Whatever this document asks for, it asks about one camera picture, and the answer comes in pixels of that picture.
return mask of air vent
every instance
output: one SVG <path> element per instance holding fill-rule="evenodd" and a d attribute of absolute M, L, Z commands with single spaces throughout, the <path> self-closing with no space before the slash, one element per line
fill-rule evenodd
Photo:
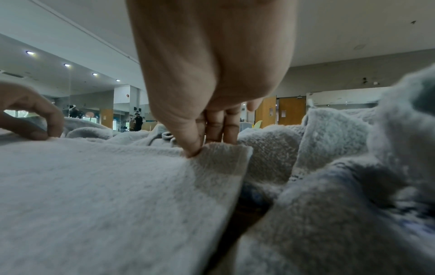
<path fill-rule="evenodd" d="M 25 78 L 25 77 L 23 77 L 23 76 L 21 76 L 21 75 L 19 75 L 19 74 L 14 74 L 14 73 L 10 73 L 10 72 L 5 72 L 5 71 L 2 71 L 2 70 L 0 70 L 0 72 L 1 72 L 2 74 L 8 75 L 8 76 L 10 76 L 10 77 Z"/>

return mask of recessed light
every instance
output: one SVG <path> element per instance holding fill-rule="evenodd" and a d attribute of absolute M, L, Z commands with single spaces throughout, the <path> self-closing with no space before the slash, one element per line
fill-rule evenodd
<path fill-rule="evenodd" d="M 354 49 L 355 51 L 358 51 L 358 50 L 362 50 L 362 49 L 364 49 L 364 47 L 366 47 L 366 45 L 365 45 L 365 44 L 361 44 L 361 45 L 358 45 L 358 46 L 354 47 L 353 49 Z"/>

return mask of green chair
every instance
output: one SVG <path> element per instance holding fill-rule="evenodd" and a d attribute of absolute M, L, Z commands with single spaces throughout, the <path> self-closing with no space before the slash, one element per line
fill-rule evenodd
<path fill-rule="evenodd" d="M 253 126 L 253 128 L 254 129 L 259 129 L 260 128 L 260 126 L 261 126 L 261 123 L 262 123 L 263 121 L 257 121 L 257 123 Z"/>

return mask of human hand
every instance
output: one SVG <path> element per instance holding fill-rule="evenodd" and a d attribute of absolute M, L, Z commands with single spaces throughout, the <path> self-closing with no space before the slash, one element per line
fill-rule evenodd
<path fill-rule="evenodd" d="M 10 116 L 4 110 L 34 112 L 46 119 L 47 131 L 26 120 Z M 63 121 L 62 112 L 42 95 L 25 86 L 0 82 L 0 128 L 31 140 L 46 140 L 49 137 L 60 137 Z"/>
<path fill-rule="evenodd" d="M 188 156 L 235 144 L 241 103 L 254 111 L 284 77 L 297 0 L 127 0 L 150 108 Z"/>

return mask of ceiling vent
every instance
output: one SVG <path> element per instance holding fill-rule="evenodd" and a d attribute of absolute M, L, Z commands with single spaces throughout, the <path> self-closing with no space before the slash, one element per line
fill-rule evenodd
<path fill-rule="evenodd" d="M 10 76 L 10 77 L 16 77 L 16 78 L 21 78 L 21 79 L 26 78 L 26 77 L 23 77 L 23 76 L 21 76 L 21 75 L 19 75 L 19 74 L 15 74 L 15 73 L 7 72 L 7 71 L 4 71 L 4 70 L 0 70 L 0 73 L 1 73 L 1 74 L 5 74 L 5 75 L 8 75 L 8 76 Z"/>

